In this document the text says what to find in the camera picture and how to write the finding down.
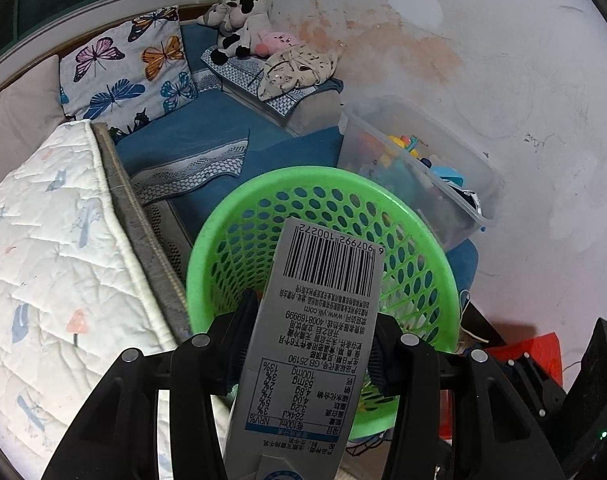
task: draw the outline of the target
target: white quilt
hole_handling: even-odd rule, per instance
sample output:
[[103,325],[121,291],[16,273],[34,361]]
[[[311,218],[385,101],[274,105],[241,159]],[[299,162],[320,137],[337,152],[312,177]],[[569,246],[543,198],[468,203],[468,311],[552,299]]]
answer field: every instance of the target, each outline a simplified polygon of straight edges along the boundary
[[[25,480],[41,477],[130,346],[151,354],[175,343],[113,211],[88,122],[63,124],[0,184],[0,446]],[[166,419],[162,479],[167,436]]]

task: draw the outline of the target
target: plastic storage box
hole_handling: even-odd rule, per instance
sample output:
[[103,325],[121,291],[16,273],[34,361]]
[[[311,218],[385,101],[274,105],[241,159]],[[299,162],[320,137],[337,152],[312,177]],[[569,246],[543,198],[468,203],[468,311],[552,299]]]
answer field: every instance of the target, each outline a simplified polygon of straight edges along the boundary
[[[497,223],[504,180],[497,170],[448,128],[394,96],[349,104],[338,168],[358,173],[391,191],[415,211],[448,251],[480,228]],[[417,150],[448,166],[474,191],[481,214],[420,160],[388,136],[415,136]]]

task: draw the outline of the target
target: pink stuffed toy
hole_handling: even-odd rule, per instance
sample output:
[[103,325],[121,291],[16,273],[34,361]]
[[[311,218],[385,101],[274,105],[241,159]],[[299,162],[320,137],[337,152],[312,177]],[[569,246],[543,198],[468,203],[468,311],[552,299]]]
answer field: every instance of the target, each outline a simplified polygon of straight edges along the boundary
[[261,57],[269,57],[291,46],[304,44],[289,32],[270,32],[264,29],[259,31],[259,37],[261,43],[255,47],[255,53]]

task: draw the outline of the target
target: barcode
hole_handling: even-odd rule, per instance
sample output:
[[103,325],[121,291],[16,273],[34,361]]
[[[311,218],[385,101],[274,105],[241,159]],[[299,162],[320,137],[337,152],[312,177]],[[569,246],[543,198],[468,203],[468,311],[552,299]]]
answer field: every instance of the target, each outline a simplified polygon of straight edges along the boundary
[[284,276],[370,296],[375,267],[374,248],[352,238],[328,239],[297,230],[290,245]]

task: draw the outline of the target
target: butterfly pillow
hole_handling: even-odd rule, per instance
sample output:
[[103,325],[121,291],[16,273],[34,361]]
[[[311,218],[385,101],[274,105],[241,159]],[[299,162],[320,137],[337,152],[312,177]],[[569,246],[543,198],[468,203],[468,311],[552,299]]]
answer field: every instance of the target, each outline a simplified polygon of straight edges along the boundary
[[147,12],[88,41],[61,60],[60,84],[66,116],[107,123],[116,142],[196,99],[178,8]]

